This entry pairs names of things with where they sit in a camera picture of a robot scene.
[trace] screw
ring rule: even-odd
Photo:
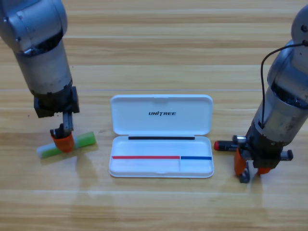
[[[308,27],[306,25],[302,25],[300,28],[304,33],[308,32]]]

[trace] black cable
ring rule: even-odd
[[[263,65],[265,63],[265,61],[267,60],[267,58],[269,58],[272,54],[282,51],[284,49],[290,48],[290,47],[300,47],[300,46],[308,46],[307,41],[303,41],[302,43],[297,43],[297,44],[292,44],[292,45],[287,45],[284,47],[281,47],[277,50],[272,51],[271,53],[269,53],[267,56],[265,56],[265,58],[263,59],[262,63],[261,63],[261,84],[262,84],[262,96],[263,96],[263,101],[262,101],[262,121],[261,121],[261,128],[264,128],[264,110],[265,110],[265,90],[264,90],[264,79],[263,79]]]

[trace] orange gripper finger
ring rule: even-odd
[[[234,156],[234,171],[235,175],[241,175],[246,168],[246,161],[241,157],[240,149],[236,149],[236,154]]]
[[[261,174],[267,174],[272,170],[272,168],[269,167],[260,167],[258,168],[257,174],[260,176]]]
[[[52,139],[58,149],[60,149],[64,153],[70,153],[74,148],[74,138],[73,135],[70,134],[68,137],[62,139],[55,139],[52,136]]]

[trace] metal robot arm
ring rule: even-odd
[[[238,147],[234,169],[240,177],[246,160],[253,160],[258,174],[268,173],[281,160],[292,160],[292,151],[284,152],[283,147],[292,142],[308,118],[308,5],[297,14],[291,34],[287,45],[303,45],[282,50],[269,70],[264,124],[261,103],[246,136],[233,137]]]
[[[66,30],[61,0],[0,0],[0,36],[14,52],[38,117],[63,113],[63,124],[51,130],[56,144],[73,140],[72,113],[79,112],[62,41]]]

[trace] pen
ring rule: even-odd
[[[214,150],[216,151],[235,152],[237,148],[237,144],[232,141],[216,141],[214,143]]]

